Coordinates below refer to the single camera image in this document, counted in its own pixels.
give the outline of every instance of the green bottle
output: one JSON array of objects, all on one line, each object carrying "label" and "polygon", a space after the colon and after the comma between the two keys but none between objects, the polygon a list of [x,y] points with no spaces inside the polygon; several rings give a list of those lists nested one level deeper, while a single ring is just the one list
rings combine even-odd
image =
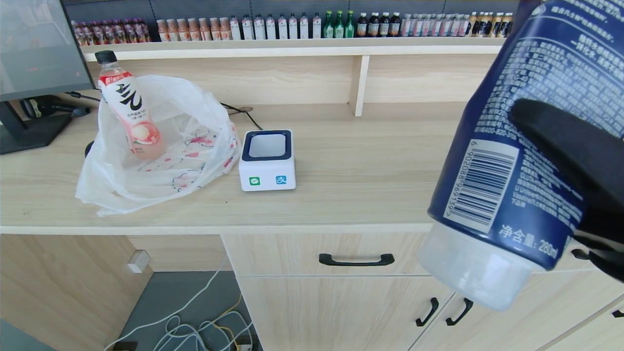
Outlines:
[{"label": "green bottle", "polygon": [[343,12],[336,11],[336,24],[334,25],[334,37],[344,37]]},{"label": "green bottle", "polygon": [[334,26],[331,23],[331,11],[325,12],[325,27],[323,27],[323,37],[334,37]]},{"label": "green bottle", "polygon": [[353,26],[353,11],[347,12],[347,22],[344,27],[344,37],[353,37],[355,34],[355,27]]}]

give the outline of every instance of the gray floor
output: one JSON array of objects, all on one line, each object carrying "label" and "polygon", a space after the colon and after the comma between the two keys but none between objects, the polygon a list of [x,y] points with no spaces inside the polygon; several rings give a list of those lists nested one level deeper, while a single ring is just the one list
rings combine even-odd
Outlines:
[{"label": "gray floor", "polygon": [[[139,302],[132,311],[122,335],[139,325],[148,324],[162,319],[166,315],[184,306],[186,302],[203,288],[214,272],[158,272],[154,273],[147,284]],[[197,328],[204,320],[218,317],[222,312],[234,305],[240,294],[233,272],[220,272],[210,287],[199,295],[179,316],[182,323]],[[236,308],[249,323],[251,319],[244,301]],[[232,329],[238,334],[245,328],[242,321],[232,315],[222,319],[219,325]],[[160,338],[165,335],[165,322],[136,331],[124,341],[139,343],[137,351],[152,351]],[[213,327],[201,332],[209,351],[219,351],[227,345],[223,334]],[[172,351],[180,345],[181,340],[170,341],[162,351]],[[178,351],[195,351],[195,342],[188,340]]]}]

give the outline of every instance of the countertop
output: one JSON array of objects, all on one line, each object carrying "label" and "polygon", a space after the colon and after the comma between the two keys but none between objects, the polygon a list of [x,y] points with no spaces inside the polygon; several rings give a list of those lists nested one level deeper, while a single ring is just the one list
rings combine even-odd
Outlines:
[{"label": "countertop", "polygon": [[[426,210],[465,102],[256,106],[264,129],[292,129],[297,188],[243,192],[238,167],[180,199],[98,217],[76,199],[97,115],[49,146],[0,156],[3,234],[158,235],[428,230]],[[245,115],[239,135],[252,130]]]}]

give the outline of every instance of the plastic bag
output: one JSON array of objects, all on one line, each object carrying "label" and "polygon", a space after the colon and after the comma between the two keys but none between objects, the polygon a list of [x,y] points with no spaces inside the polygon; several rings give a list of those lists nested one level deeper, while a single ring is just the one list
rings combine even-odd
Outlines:
[{"label": "plastic bag", "polygon": [[125,130],[104,101],[99,132],[76,197],[102,206],[98,215],[126,214],[190,194],[232,169],[240,156],[236,127],[209,93],[174,77],[138,77],[144,103],[167,145],[152,161],[135,157]]}]

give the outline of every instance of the black handle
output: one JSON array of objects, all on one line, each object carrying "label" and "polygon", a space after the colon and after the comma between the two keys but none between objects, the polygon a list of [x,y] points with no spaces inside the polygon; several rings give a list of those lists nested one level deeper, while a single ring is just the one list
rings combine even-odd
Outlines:
[{"label": "black handle", "polygon": [[318,262],[324,265],[349,265],[349,266],[372,266],[372,265],[389,265],[394,263],[394,256],[392,254],[383,254],[379,262],[338,262],[331,258],[330,254],[319,254]]},{"label": "black handle", "polygon": [[446,325],[455,325],[459,323],[459,321],[462,320],[462,318],[464,318],[466,313],[470,311],[470,309],[472,308],[472,301],[464,297],[464,303],[466,304],[466,307],[464,308],[464,311],[462,312],[462,314],[460,314],[459,317],[455,320],[452,320],[450,317],[446,318]]},{"label": "black handle", "polygon": [[416,320],[416,325],[418,327],[424,327],[425,324],[427,324],[427,321],[429,321],[429,319],[431,318],[431,316],[433,316],[433,314],[437,311],[438,306],[440,306],[435,297],[432,297],[429,302],[431,302],[431,311],[429,311],[429,314],[427,315],[427,317],[425,317],[424,320],[421,320],[420,318]]}]

